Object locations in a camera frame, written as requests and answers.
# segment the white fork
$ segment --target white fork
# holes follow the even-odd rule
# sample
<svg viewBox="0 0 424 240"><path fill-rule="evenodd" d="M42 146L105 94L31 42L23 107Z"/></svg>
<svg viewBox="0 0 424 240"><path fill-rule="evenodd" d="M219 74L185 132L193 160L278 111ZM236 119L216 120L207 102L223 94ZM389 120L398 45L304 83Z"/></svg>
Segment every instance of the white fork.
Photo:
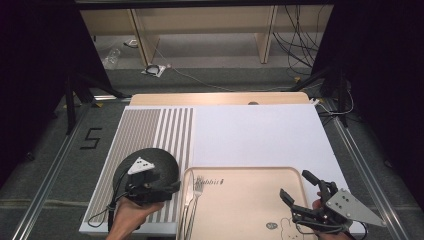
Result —
<svg viewBox="0 0 424 240"><path fill-rule="evenodd" d="M191 203L191 200L193 200L193 198L194 198L194 176L193 176L193 171L190 171L190 176L189 176L188 185L187 185L187 192L185 196L183 216L181 218L180 227L178 229L179 234L178 234L177 240L184 240L185 238L187 212L188 212L188 207Z"/></svg>
<svg viewBox="0 0 424 240"><path fill-rule="evenodd" d="M200 196L202 196L202 193L203 193L203 177L202 176L197 176L196 183L194 186L195 186L194 187L194 204L193 204L193 209L191 210L190 222L188 224L185 240L190 240L191 232L193 231L193 222L194 222L194 216L196 214L197 200L199 199Z"/></svg>

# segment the white table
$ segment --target white table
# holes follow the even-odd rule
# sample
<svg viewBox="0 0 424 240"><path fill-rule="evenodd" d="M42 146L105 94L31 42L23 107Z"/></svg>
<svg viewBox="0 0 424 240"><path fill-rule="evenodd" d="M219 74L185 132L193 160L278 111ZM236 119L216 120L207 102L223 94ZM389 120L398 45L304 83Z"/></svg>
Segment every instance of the white table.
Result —
<svg viewBox="0 0 424 240"><path fill-rule="evenodd" d="M208 99L213 99L211 96L237 96L237 93L234 94L205 96ZM285 93L269 94L275 95L275 99ZM240 100L248 95L239 93L239 98L236 99ZM134 101L146 96L138 96ZM240 105L241 102L236 103L239 105L180 105L187 99L199 96L202 95L174 95L179 99L174 102L174 106L131 104L124 110L80 232L91 235L107 234L107 221L99 228L92 228L88 226L87 220L109 203L111 177L120 161L145 147L159 147L173 154L179 162L181 175L191 166L287 166L299 172L307 169L320 179L334 181L339 188L348 189L315 107L307 103L305 96L301 96L299 104L289 101L289 104L272 105ZM255 95L250 97L253 102L260 102L260 97L253 96ZM304 188L310 207L318 198L316 192L319 189L306 180ZM180 197L175 194L173 200L167 202L161 210L167 214L153 214L135 233L174 235L178 215L176 208ZM360 233L362 227L353 225L351 232Z"/></svg>

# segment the plastic tray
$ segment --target plastic tray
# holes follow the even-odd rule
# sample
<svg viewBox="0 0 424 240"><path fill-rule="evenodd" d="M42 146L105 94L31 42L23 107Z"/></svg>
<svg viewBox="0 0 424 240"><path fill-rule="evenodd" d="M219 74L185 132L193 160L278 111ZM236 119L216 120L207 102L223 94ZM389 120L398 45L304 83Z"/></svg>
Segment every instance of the plastic tray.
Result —
<svg viewBox="0 0 424 240"><path fill-rule="evenodd" d="M316 239L301 234L291 221L289 207L281 200L283 188L296 205L306 206L299 172L289 167L209 168L186 170L180 205L180 223L188 179L203 177L204 188L197 204L191 240ZM186 222L190 220L193 201ZM312 233L302 227L302 232Z"/></svg>

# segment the human hand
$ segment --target human hand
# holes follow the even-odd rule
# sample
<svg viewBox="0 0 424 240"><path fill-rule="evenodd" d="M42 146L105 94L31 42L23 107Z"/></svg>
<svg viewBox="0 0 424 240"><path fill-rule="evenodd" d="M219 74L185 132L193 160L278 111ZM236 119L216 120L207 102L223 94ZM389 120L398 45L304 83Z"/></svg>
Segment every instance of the human hand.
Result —
<svg viewBox="0 0 424 240"><path fill-rule="evenodd" d="M163 206L163 202L139 206L128 198L122 197L118 201L112 229L106 239L127 239L135 229L146 222L147 216L159 211Z"/></svg>
<svg viewBox="0 0 424 240"><path fill-rule="evenodd" d="M321 208L321 200L317 199L312 203L313 209L319 209ZM315 234L318 235L319 239L321 240L352 240L349 236L347 236L345 233L340 232L338 234L327 234L327 233L321 233L319 231L314 230Z"/></svg>

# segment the metal rail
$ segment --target metal rail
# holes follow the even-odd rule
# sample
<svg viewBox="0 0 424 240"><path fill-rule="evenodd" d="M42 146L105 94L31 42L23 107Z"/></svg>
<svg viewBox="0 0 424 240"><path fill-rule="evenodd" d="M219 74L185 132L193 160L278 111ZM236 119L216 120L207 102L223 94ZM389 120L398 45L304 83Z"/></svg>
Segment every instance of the metal rail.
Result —
<svg viewBox="0 0 424 240"><path fill-rule="evenodd" d="M54 182L56 181L57 176L59 175L60 169L62 168L63 163L66 160L70 146L75 138L76 133L81 125L82 120L86 116L89 110L89 104L83 105L81 107L81 113L79 114L80 119L77 121L74 129L70 132L69 135L66 135L59 152L57 153L49 171L47 172L46 177L44 178L40 188L38 189L34 199L32 200L30 206L26 210L24 216L22 217L20 223L15 229L13 235L13 240L23 240L29 237L32 228L35 225L35 222L40 215L41 210L43 209L44 202L46 201L47 196L50 193L51 188L53 187Z"/></svg>
<svg viewBox="0 0 424 240"><path fill-rule="evenodd" d="M336 109L336 106L333 102L329 103L329 107L331 109ZM358 146L356 145L356 142L350 134L349 129L345 128L339 119L335 119L334 124L340 136L342 137L346 148L348 149L353 159L353 162L355 163L355 166L358 169L361 178L365 183L365 186L367 187L372 199L374 200L377 209L380 211L383 220L386 222L387 229L389 230L390 235L393 237L393 239L410 239L395 209L391 205L387 196L384 194L383 189L381 188L380 184L372 173L372 170L368 166L366 159L364 158Z"/></svg>

